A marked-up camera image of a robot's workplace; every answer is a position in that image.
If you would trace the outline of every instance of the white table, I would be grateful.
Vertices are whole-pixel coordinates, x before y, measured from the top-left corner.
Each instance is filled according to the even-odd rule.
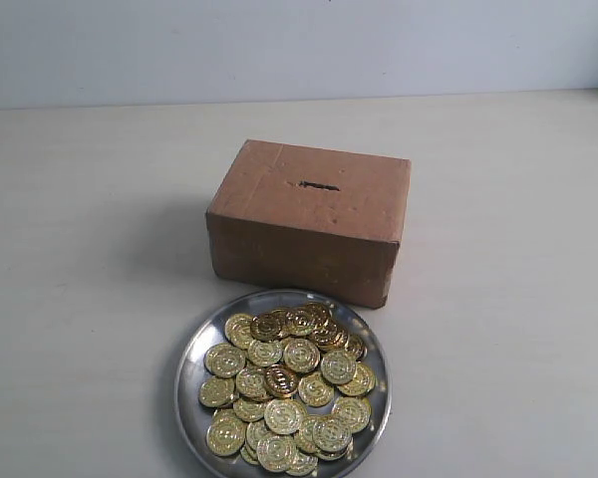
[[[0,112],[0,478],[207,476],[172,382],[248,138],[409,157],[393,373],[353,474],[598,478],[598,92]]]

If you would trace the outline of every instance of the pile of gold coins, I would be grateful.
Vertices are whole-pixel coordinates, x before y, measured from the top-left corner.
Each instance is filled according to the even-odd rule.
[[[320,303],[235,314],[224,332],[230,344],[207,351],[212,376],[199,389],[201,404],[216,408],[206,434],[212,453],[240,453],[252,465],[291,476],[312,473],[319,459],[352,453],[353,435],[370,422],[366,395],[376,383],[360,362],[367,349],[359,336]],[[333,400],[329,414],[308,414],[306,405]]]

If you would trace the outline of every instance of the white wall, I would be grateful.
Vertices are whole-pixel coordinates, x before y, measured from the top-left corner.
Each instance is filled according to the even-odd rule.
[[[598,0],[0,0],[0,108],[598,87]]]

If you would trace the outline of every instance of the plate rim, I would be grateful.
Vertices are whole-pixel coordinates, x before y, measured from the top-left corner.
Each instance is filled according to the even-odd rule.
[[[372,441],[370,442],[370,444],[359,454],[359,456],[356,458],[355,462],[353,462],[354,466],[350,467],[347,470],[343,470],[341,473],[334,475],[332,478],[342,478],[342,477],[348,475],[349,473],[352,473],[352,471],[354,471],[368,457],[368,455],[370,455],[370,452],[372,452],[372,450],[375,448],[375,446],[381,439],[381,436],[383,435],[383,433],[386,429],[386,425],[388,424],[388,419],[390,418],[390,412],[392,409],[392,376],[390,374],[390,366],[388,364],[388,360],[386,358],[386,353],[383,349],[383,346],[381,345],[381,342],[379,341],[379,338],[376,336],[376,334],[370,328],[370,326],[368,326],[368,323],[359,314],[357,314],[357,312],[354,309],[352,309],[350,306],[343,304],[329,296],[326,296],[319,292],[313,292],[313,291],[309,291],[309,290],[305,290],[305,289],[293,289],[293,288],[265,289],[263,291],[252,292],[250,294],[244,294],[242,296],[237,297],[236,299],[233,299],[232,301],[230,301],[228,303],[225,303],[223,306],[219,307],[218,309],[213,309],[213,311],[208,314],[208,317],[195,329],[195,332],[192,334],[192,336],[190,336],[190,339],[186,343],[186,346],[183,349],[181,358],[179,359],[179,363],[177,365],[177,369],[175,372],[175,383],[174,383],[174,390],[173,390],[174,391],[173,405],[174,405],[175,419],[177,421],[177,428],[179,429],[179,434],[183,438],[188,449],[192,451],[192,453],[194,454],[196,459],[199,462],[201,462],[203,464],[203,466],[208,471],[210,471],[210,473],[212,473],[214,476],[216,476],[218,478],[226,478],[226,475],[224,475],[223,473],[216,470],[213,466],[210,465],[210,463],[208,463],[199,454],[197,449],[190,442],[190,439],[188,438],[186,430],[184,429],[184,426],[183,426],[183,420],[181,419],[181,414],[179,411],[179,403],[178,403],[177,397],[179,395],[179,382],[181,379],[181,371],[183,370],[183,366],[186,362],[186,357],[188,356],[188,353],[190,352],[190,348],[194,344],[195,340],[202,333],[202,331],[205,330],[206,326],[208,324],[210,324],[210,322],[212,321],[212,318],[217,316],[218,314],[220,314],[225,309],[228,309],[231,306],[233,306],[235,303],[246,300],[248,298],[264,296],[264,295],[268,295],[268,294],[288,293],[288,292],[299,293],[299,294],[312,294],[319,298],[325,298],[326,300],[331,301],[333,304],[343,306],[346,309],[352,311],[352,313],[356,316],[356,318],[358,320],[360,320],[364,324],[364,326],[368,329],[370,334],[372,334],[374,336],[377,350],[379,351],[379,354],[383,358],[383,365],[384,365],[384,369],[386,372],[386,389],[387,389],[386,396],[387,396],[387,398],[386,398],[386,407],[385,407],[384,416],[381,420],[381,423],[377,427],[377,433],[375,433],[375,436],[372,439]]]

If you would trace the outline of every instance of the brown cardboard box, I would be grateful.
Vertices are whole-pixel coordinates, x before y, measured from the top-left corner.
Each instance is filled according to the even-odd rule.
[[[405,159],[248,140],[206,212],[215,273],[382,307],[410,168]]]

